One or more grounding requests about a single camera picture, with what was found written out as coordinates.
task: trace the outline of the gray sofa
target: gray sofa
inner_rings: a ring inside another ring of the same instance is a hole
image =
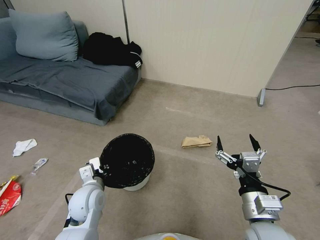
[[[140,69],[95,65],[81,57],[88,38],[83,22],[73,21],[79,39],[74,62],[19,55],[10,18],[0,19],[0,100],[105,125],[140,80]]]

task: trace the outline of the red wrapper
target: red wrapper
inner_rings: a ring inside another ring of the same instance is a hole
[[[0,216],[17,206],[21,200],[21,186],[10,180],[0,191]]]

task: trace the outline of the beige wall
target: beige wall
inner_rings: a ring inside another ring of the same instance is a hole
[[[121,0],[11,0],[16,10],[34,13],[67,11],[85,22],[89,34],[104,32],[127,43]]]
[[[257,96],[312,0],[126,0],[142,77]],[[12,0],[17,10],[66,10],[126,42],[121,0]]]

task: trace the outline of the crumpled white tissue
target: crumpled white tissue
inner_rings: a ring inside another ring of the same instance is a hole
[[[35,147],[37,145],[37,141],[32,138],[26,141],[18,141],[16,142],[16,147],[13,150],[12,156],[20,156],[23,152],[28,151],[29,149]]]

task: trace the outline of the crumpled brown paper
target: crumpled brown paper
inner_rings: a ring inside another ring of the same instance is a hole
[[[208,147],[211,146],[212,141],[205,135],[199,135],[199,137],[185,137],[182,141],[181,147]]]

